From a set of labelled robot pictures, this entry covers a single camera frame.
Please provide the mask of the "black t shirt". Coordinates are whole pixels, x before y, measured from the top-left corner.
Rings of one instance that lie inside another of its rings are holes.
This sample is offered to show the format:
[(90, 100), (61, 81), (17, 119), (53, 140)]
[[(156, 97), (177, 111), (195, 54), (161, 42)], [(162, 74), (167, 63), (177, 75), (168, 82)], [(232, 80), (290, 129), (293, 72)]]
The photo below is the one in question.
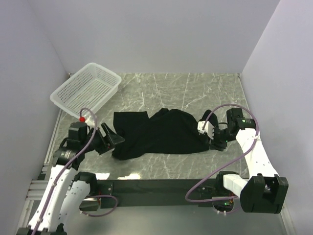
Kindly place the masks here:
[(115, 112), (113, 126), (124, 138), (112, 156), (120, 161), (146, 153), (193, 154), (209, 150), (207, 135), (198, 132), (198, 121), (178, 109), (162, 108), (153, 116), (147, 112)]

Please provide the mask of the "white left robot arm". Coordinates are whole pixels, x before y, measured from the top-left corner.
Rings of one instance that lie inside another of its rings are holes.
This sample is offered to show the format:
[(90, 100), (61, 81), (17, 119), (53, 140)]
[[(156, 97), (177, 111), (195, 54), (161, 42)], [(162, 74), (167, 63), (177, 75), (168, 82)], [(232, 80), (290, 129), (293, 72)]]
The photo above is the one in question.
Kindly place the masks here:
[(78, 170), (85, 154), (96, 151), (106, 153), (124, 142), (124, 138), (113, 132), (105, 123), (101, 124), (103, 136), (97, 127), (85, 122), (74, 122), (68, 129), (68, 137), (54, 153), (50, 177), (40, 204), (28, 225), (19, 228), (19, 235), (64, 235), (67, 219), (79, 209), (84, 199), (101, 198), (117, 201), (110, 193), (102, 194), (96, 175)]

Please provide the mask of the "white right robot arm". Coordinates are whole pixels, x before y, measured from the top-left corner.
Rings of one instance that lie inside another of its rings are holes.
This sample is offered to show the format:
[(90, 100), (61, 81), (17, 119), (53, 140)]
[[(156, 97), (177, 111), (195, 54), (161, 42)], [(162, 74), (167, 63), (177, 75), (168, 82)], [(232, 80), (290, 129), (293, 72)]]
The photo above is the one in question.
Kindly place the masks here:
[(230, 141), (238, 142), (245, 154), (249, 179), (230, 171), (220, 171), (214, 184), (216, 193), (226, 195), (231, 191), (239, 197), (244, 212), (280, 213), (289, 184), (270, 163), (255, 120), (245, 118), (241, 108), (227, 110), (226, 117), (227, 128), (214, 128), (213, 140), (222, 147)]

